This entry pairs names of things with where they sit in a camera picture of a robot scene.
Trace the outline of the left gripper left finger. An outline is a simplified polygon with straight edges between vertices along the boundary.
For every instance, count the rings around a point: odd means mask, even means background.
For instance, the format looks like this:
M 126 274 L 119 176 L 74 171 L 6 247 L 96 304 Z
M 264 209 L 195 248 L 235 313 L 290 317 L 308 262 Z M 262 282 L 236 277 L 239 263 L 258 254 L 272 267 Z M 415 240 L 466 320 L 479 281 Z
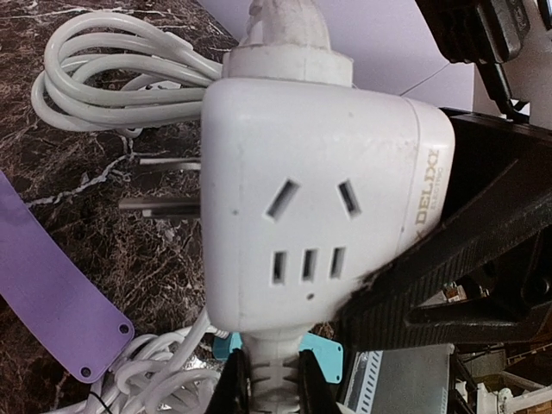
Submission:
M 250 374 L 248 357 L 236 348 L 226 361 L 206 414 L 248 414 Z

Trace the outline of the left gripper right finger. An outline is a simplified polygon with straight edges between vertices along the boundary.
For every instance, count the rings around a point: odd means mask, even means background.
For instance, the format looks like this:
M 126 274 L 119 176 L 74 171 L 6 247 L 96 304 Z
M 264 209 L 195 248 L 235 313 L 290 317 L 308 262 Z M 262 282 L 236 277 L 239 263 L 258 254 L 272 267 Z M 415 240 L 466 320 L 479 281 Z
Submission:
M 340 414 L 316 356 L 310 350 L 299 353 L 298 395 L 300 414 Z

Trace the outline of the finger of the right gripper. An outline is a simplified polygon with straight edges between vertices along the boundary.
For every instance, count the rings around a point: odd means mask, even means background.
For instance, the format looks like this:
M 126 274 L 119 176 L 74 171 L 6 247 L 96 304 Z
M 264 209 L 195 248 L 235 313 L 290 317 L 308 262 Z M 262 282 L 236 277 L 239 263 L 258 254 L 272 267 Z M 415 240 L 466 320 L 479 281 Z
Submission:
M 458 215 L 364 278 L 338 312 L 350 349 L 524 342 L 551 298 L 536 277 L 549 215 Z
M 533 145 L 551 145 L 551 131 L 528 123 L 443 108 L 455 132 L 455 154 L 442 220 L 452 217 Z

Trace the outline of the white cube socket adapter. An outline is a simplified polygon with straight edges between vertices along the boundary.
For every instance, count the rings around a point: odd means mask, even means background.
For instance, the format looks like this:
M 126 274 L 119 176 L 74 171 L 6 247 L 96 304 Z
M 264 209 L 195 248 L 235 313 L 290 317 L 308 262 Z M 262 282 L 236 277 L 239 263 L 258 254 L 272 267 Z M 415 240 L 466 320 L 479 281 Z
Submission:
M 438 108 L 342 86 L 225 78 L 204 96 L 200 220 L 219 329 L 329 321 L 438 223 L 455 133 Z

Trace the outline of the teal power strip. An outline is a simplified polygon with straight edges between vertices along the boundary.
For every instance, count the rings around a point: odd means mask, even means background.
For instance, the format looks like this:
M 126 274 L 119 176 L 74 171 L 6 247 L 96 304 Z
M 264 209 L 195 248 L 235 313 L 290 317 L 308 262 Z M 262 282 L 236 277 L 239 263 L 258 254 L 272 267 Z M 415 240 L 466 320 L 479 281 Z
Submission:
M 216 337 L 212 352 L 216 360 L 226 361 L 235 348 L 241 347 L 241 335 L 232 333 L 224 339 Z M 304 336 L 299 350 L 311 350 L 314 353 L 328 383 L 339 384 L 342 381 L 344 352 L 340 343 L 308 333 Z

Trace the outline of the purple power strip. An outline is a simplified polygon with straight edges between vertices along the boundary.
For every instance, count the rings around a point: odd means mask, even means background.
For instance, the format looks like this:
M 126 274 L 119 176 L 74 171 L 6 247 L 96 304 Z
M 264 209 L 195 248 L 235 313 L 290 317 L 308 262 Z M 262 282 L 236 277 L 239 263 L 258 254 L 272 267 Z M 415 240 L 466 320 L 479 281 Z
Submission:
M 1 178 L 1 295 L 75 379 L 99 380 L 134 327 L 72 263 Z

